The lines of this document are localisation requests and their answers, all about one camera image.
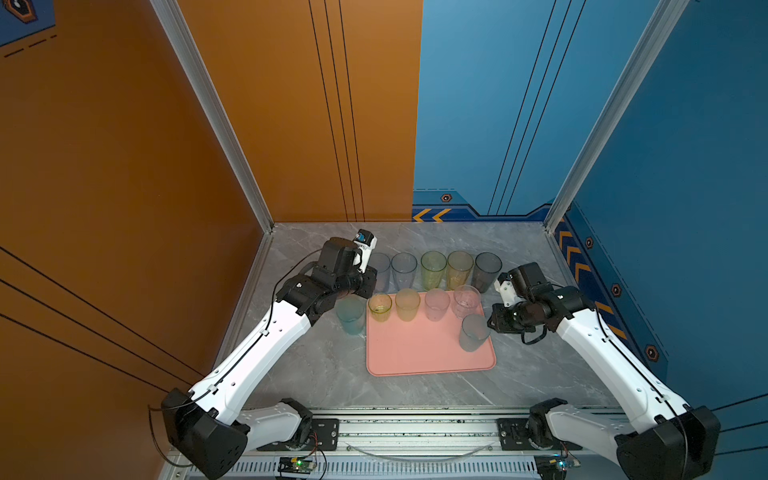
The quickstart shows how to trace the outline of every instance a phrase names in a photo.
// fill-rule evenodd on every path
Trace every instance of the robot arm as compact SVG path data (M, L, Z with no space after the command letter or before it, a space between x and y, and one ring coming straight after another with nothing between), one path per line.
M256 328L212 373L185 394L174 389L162 403L169 442L208 478L229 471L243 452L271 442L306 442L312 414L292 399L242 412L277 359L349 293L370 298L376 270L368 266L376 238L326 241L317 262L289 278Z
M547 331L557 333L597 373L629 419L606 420L564 400L547 400L531 407L528 433L534 443L543 448L577 443L619 464L630 480L688 480L710 470L720 432L717 418L706 407L692 409L664 385L578 289L555 290L536 263L503 273L494 287L504 305L493 306L489 327L519 333L528 345ZM542 334L525 342L523 335L537 325L544 326Z

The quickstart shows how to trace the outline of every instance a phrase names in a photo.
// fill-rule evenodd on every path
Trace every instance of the black line stripe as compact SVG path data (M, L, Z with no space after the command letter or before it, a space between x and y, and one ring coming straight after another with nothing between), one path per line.
M28 325L25 325L24 323L21 323L21 322L19 322L19 321L18 321L18 320L16 320L16 319L12 319L10 316L7 316L7 315L5 315L4 313L0 313L0 316L1 316L2 318L4 318L4 319L6 319L6 320L10 321L10 322L13 322L13 323L15 323L16 325L19 325L19 326L23 326L23 327L24 327L24 328L26 328L27 330L30 330L30 331L32 331L32 332L35 332L35 333L37 333L37 334L38 334L38 335L40 335L40 336L44 336L45 338L47 338L47 339L49 339L49 340L53 340L54 342L58 343L59 345L63 345L63 346L65 346L65 347L67 347L68 349L72 349L72 350L74 350L75 352L77 352L77 353L80 353L81 355L85 355L85 356L87 356L89 359L93 359L93 360L96 360L97 362L99 362L99 363L103 363L104 365L106 365L106 366L108 366L108 367L110 367L110 368L112 368L112 369L115 369L115 370L117 370L118 372L122 372L122 373L124 373L125 375L128 375L128 376L130 376L131 378L134 378L134 379L136 379L136 380L139 380L140 382L144 382L144 383L146 383L146 384L147 384L147 385L149 385L149 386L153 386L154 388L156 388L156 389L160 390L161 392L165 392L165 393L168 393L168 390L166 390L166 389L164 389L164 388L162 388L162 387L159 387L159 386L155 385L155 384L154 384L154 383L152 383L152 382L148 382L147 380L144 380L144 379L142 379L142 378L140 378L140 377L137 377L137 376L136 376L136 375L134 375L133 373L129 373L129 372L126 372L125 370L123 370L123 369L121 369L121 368L119 368L119 367L116 367L116 366L112 365L111 363L107 363L107 362L105 362L105 361L104 361L104 360L102 360L102 359L96 358L96 357L95 357L95 356L93 356L93 355L90 355L90 354L88 354L88 353L86 353L86 352L83 352L82 350L80 350L80 349L78 349L78 348L75 348L75 347L73 347L72 345L69 345L68 343L64 343L64 342L62 342L61 340L55 339L55 338L53 338L53 337L52 337L52 336L50 336L50 335L46 335L45 333L41 332L40 330L37 330L37 329L34 329L34 328L32 328L32 327L30 327L30 326L28 326Z
M24 35L23 37L14 38L13 40L11 40L11 41L7 41L6 43L4 43L4 44L0 45L0 47L5 47L6 45L10 45L10 44L11 44L11 43L13 43L14 41L19 41L19 40L22 40L23 38L27 38L27 37L31 37L31 36L33 36L33 35L37 35L37 34L38 34L38 33L40 33L41 31L50 30L51 28L53 28L53 27L55 27L55 26L56 26L56 25L51 25L50 27L45 27L45 28L43 28L42 30L37 30L37 31L34 31L34 32L32 32L32 33L26 34L26 35Z
M346 129L344 128L344 112L341 109L341 94L339 93L339 75L336 73L336 56L333 54L333 40L331 39L331 21L328 18L328 2L323 0L326 7L326 23L328 24L328 42L331 45L331 61L333 62L333 79L336 81L336 100L339 101L339 119L341 120L341 135L344 140L344 153L346 154L346 173L349 176L349 191L352 193L352 211L357 221L357 205L355 202L355 189L352 187L352 168L349 166L349 149L346 146Z
M565 61L565 55L568 54L568 48L571 46L571 40L573 40L574 33L576 33L576 27L578 27L578 21L581 20L581 13L584 11L584 6L587 4L587 0L584 0L584 3L581 4L581 10L578 13L578 17L576 18L576 23L574 24L574 29L571 32L571 37L568 39L568 44L565 45L565 52L563 52L563 58L560 59L560 65L558 66L558 72L554 75L554 80L552 81L552 87L549 89L549 94L547 95L547 101L544 103L544 108L541 109L541 116L538 118L538 123L536 124L536 130L533 132L533 137L531 137L531 143L528 144L528 150L525 152L525 157L523 158L523 165L520 166L520 171L518 172L518 178L515 180L515 186L512 188L512 193L509 196L509 200L507 201L507 207L504 209L504 213L507 213L507 210L509 210L509 205L512 203L512 197L515 195L515 190L518 189L518 182L520 181L520 176L523 174L523 168L525 168L525 162L528 159L528 154L531 153L531 147L533 146L533 141L536 140L536 134L538 133L538 126L541 125L541 119L544 118L544 112L547 111L547 105L549 105L549 98L552 95L552 91L554 90L554 84L558 81L558 76L560 75L560 69L563 66L563 62Z
M716 453L715 455L729 455L730 453L752 452L754 450L765 450L765 449L768 449L768 445L762 445L760 447L752 447L751 449L741 449L741 450L731 450L730 452L720 452L720 453Z
M166 369L164 369L163 367L159 366L158 364L156 364L156 363L154 363L154 362L152 362L152 361L150 361L150 360L147 360L147 359L145 359L143 356L139 355L138 353L136 353L136 352L134 352L134 351L132 351L132 350L130 350L130 349L128 349L128 348L126 348L126 347L122 346L120 343L117 343L117 342L115 342L114 340L112 340L112 339L110 339L110 338L106 337L105 335L102 335L101 333L97 332L96 330L92 329L91 327L89 327L89 326L87 326L87 325L85 325L85 324L83 324L83 323L80 323L80 322L78 322L77 320L75 320L74 318L70 317L69 315L67 315L67 314L63 313L63 312L62 312L62 311L60 311L60 310L57 310L57 309L55 309L54 307L52 307L52 306L48 305L48 304L47 304L46 302L44 302L44 301L42 301L42 300L40 300L40 299L38 299L38 298L35 298L35 297L34 297L34 296L32 296L31 294L29 294L29 293L25 292L24 290L22 290L22 289L18 288L17 286L11 285L9 282L6 282L6 281L5 281L5 280L3 280L2 278L0 278L0 283L2 283L2 284L3 284L3 285L5 285L5 286L8 286L8 287L12 288L13 290L15 290L15 291L19 292L21 295L23 295L23 296L26 296L26 297L27 297L27 298L29 298L30 300L33 300L33 301L35 301L36 303L38 303L38 304L40 304L40 305L44 306L45 308L47 308L47 309L51 310L52 312L55 312L55 313L57 313L58 315L60 315L60 316L63 316L65 319L69 320L70 322L73 322L74 324L81 326L82 328L86 329L88 332L91 332L91 333L93 333L93 334L95 334L95 335L97 335L97 336L100 336L102 339L105 339L105 340L107 340L107 341L108 341L109 343L111 343L112 345L115 345L116 347L123 349L124 351L126 351L126 352L130 353L131 355L133 355L133 356L135 356L135 357L137 357L137 358L139 358L139 359L142 359L142 360L144 360L146 363L149 363L150 365L157 367L158 369L160 369L160 370L162 370L162 371L166 372L168 375L170 375L170 376L174 377L175 379L181 380L182 382L184 382L184 383L188 384L189 386L191 386L191 385L192 385L192 382L188 382L187 380L185 380L185 379L182 379L181 377L179 377L179 376L177 376L177 375L174 375L173 373L171 373L171 372L167 371Z
M344 44L344 62L346 63L346 86L349 88L349 110L352 112L352 135L355 139L355 162L357 162L357 183L360 186L360 205L362 207L362 221L366 221L366 202L362 194L362 177L360 176L360 156L357 151L357 130L355 129L355 108L352 105L352 82L349 81L349 59L346 56L346 37L344 35L344 16L341 12L341 0L339 0L339 18L341 19L341 39Z
M328 91L326 90L326 77L323 74L323 62L320 60L320 45L317 42L317 29L315 28L315 16L312 14L312 2L306 0L310 6L310 18L312 19L312 30L315 32L315 47L317 47L317 63L320 66L320 78L323 79L323 93L326 96L326 109L328 110L328 124L331 126L331 141L333 142L333 154L336 156L336 169L339 171L339 186L341 187L341 200L344 202L344 217L349 222L349 215L346 212L346 198L344 196L344 183L341 181L341 166L339 165L339 152L336 151L336 135L333 134L333 122L331 121L331 107L328 104Z
M768 396L768 393L764 393L762 395L754 396L749 399L739 400L738 402L729 403L728 405L723 405L723 406L717 407L716 409L712 409L712 412L716 412L717 410L727 409L728 407L732 407L736 405L741 405L742 403L752 402L753 400L762 399L767 396Z
M507 176L507 183L504 185L504 192L502 193L502 198L498 202L498 207L496 208L496 214L498 215L499 211L502 209L502 202L504 201L504 196L507 194L507 187L509 187L509 181L512 178L512 172L515 171L515 165L518 163L518 156L520 155L520 150L523 147L523 142L525 141L525 134L528 133L528 127L531 125L531 119L533 118L533 114L536 111L536 104L538 103L538 96L541 94L541 89L544 87L544 81L547 78L547 72L549 71L549 65L552 63L552 57L554 57L554 52L558 49L558 42L560 41L560 34L563 32L563 25L565 25L565 19L568 18L568 12L571 10L571 3L573 3L573 0L568 0L568 7L565 9L565 15L563 15L563 21L560 23L560 29L558 30L558 36L554 39L554 45L552 46L552 52L549 54L549 60L547 61L547 67L544 69L544 74L541 76L541 83L538 84L538 91L536 92L536 99L533 100L533 107L531 107L531 114L528 116L528 122L525 123L525 129L523 130L523 136L520 138L520 144L518 145L518 151L515 153L515 160L512 162L512 168L509 169L509 175Z
M166 350L164 350L164 349L160 348L160 347L159 347L159 346L158 346L156 343L153 343L153 342L151 342L151 341L150 341L150 340L149 340L147 337L145 337L145 336L141 335L140 333L136 332L135 330L133 330L132 328L130 328L128 325L125 325L124 323L120 322L118 319L114 318L114 317L113 317L112 315L110 315L109 313L106 313L106 312L105 312L105 311L103 311L102 309L98 308L98 307L97 307L97 306L95 306L93 303L91 303L91 302L87 301L85 298L83 298L83 297L79 296L78 294L76 294L75 292L73 292L72 290L70 290L69 288L67 288L66 286L64 286L64 285L61 285L61 284L60 284L59 282L57 282L56 280L53 280L51 277L49 277L49 276L48 276L48 275L46 275L45 273L41 272L40 270L38 270L38 269L34 268L32 265L30 265L29 263L25 262L25 261L24 261L24 260L22 260L20 257L18 257L18 256L16 256L16 255L14 255L13 253L11 253L10 251L8 251L8 250L7 250L7 249L5 249L4 247L0 247L0 250L2 250L4 253L8 254L9 256L13 257L13 258L14 258L16 261L18 261L19 263L23 264L24 266L26 266L27 268L29 268L29 269L30 269L30 270L32 270L33 272L37 273L39 276L42 276L43 278L45 278L45 279L46 279L46 280L48 280L49 282L53 283L54 285L56 285L56 286L57 286L57 287L59 287L60 289L64 290L66 293L69 293L69 294L70 294L70 295L72 295L74 298L76 298L76 299L80 300L82 303L85 303L86 305L88 305L88 306L89 306L89 307L91 307L92 309L96 310L96 311L97 311L97 312L99 312L101 315L104 315L104 316L106 316L108 319L112 320L113 322L115 322L115 323L116 323L116 324L118 324L119 326L121 326L121 327L125 328L127 331L129 331L129 332L133 333L135 336L139 337L139 338L140 338L140 339L142 339L143 341L145 341L145 342L149 343L150 345L152 345L152 346L153 346L153 347L155 347L156 349L160 350L162 353L165 353L165 354L166 354L166 355L168 355L170 358L172 358L172 359L176 360L177 362L179 362L181 365L184 365L184 366L186 366L188 369L192 370L193 372L195 372L195 373L196 373L196 374L198 374L198 375L201 375L201 376L203 375L202 373L198 372L196 369L192 368L192 367L191 367L191 366L189 366L188 364L186 364L186 363L182 362L181 360L179 360L179 359L178 359L176 356L174 356L174 355L172 355L171 353L167 352Z
M507 156L509 155L509 149L512 146L512 139L515 138L515 132L518 129L518 122L520 121L520 116L523 113L523 105L525 105L525 99L528 96L528 89L531 87L531 80L533 80L533 72L536 71L536 64L538 63L538 56L541 54L541 47L544 45L544 39L547 38L547 30L549 30L549 22L552 21L552 14L554 13L554 6L558 3L557 0L554 0L552 2L552 10L549 11L549 18L547 19L547 26L544 28L544 34L541 36L541 43L538 44L538 51L536 52L536 59L533 62L533 67L531 68L531 76L528 77L528 84L525 86L525 93L523 94L523 101L520 102L520 110L518 111L518 117L515 120L515 127L512 128L512 135L509 137L509 145L507 145L507 153L504 154L504 161L502 162L502 168L498 171L498 178L496 179L496 187L493 189L493 196L491 196L491 203L488 205L488 215L491 214L491 208L493 207L493 200L496 198L496 190L498 190L498 184L502 181L502 174L504 173L504 166L507 164Z
M7 54L7 55L3 55L3 58L8 58L8 57L10 57L11 55L16 55L16 54L17 54L17 53L19 53L20 51L24 51L24 49L23 49L23 48L20 48L20 49L18 49L17 51L12 51L11 53L9 53L9 54Z
M733 428L730 428L730 429L720 430L720 433L732 432L733 430L748 429L749 427L756 427L758 425L765 425L766 423L768 423L768 420L763 420L761 422L754 422L754 423L750 423L750 424L747 424L747 425L733 427Z

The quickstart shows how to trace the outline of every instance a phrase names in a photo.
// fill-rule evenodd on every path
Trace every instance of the pink tray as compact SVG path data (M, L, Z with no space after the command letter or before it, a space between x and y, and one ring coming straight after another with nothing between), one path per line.
M419 313L411 322L397 315L395 296L392 313L386 322L377 322L368 312L366 334L368 371L375 376L419 375L423 373L471 372L489 370L496 365L496 353L491 339L474 352L465 352L458 344L462 321L449 307L439 322L425 313L424 295ZM453 302L453 292L449 292ZM478 306L477 313L482 315Z

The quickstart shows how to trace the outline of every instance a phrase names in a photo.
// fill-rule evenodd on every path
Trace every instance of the black mounting plate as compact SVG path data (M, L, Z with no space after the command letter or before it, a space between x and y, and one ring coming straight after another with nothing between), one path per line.
M509 452L511 450L541 450L539 447L533 445L528 438L528 430L525 428L525 424L528 423L528 419L496 419L496 425L498 426L498 438L502 443L502 450ZM579 445L572 442L563 442L568 450L581 450ZM560 441L555 442L554 446L550 449L543 451L559 451Z
M263 447L259 447L259 452L299 452L304 450L312 450L314 445L314 438L312 433L317 434L318 446L324 452L333 452L338 446L339 440L339 419L312 419L312 428L310 429L310 439L307 440L305 446L300 449L291 449L285 442L274 442Z

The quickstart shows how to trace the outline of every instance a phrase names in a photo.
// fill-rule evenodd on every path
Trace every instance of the vent grille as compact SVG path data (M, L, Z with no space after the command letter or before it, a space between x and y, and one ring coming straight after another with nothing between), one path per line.
M274 478L277 475L277 458L269 460L241 459L224 476L237 478ZM189 477L203 478L195 467ZM328 471L324 480L338 478L539 478L533 457L522 456L468 459L458 462L390 462L375 458L342 457L329 458Z

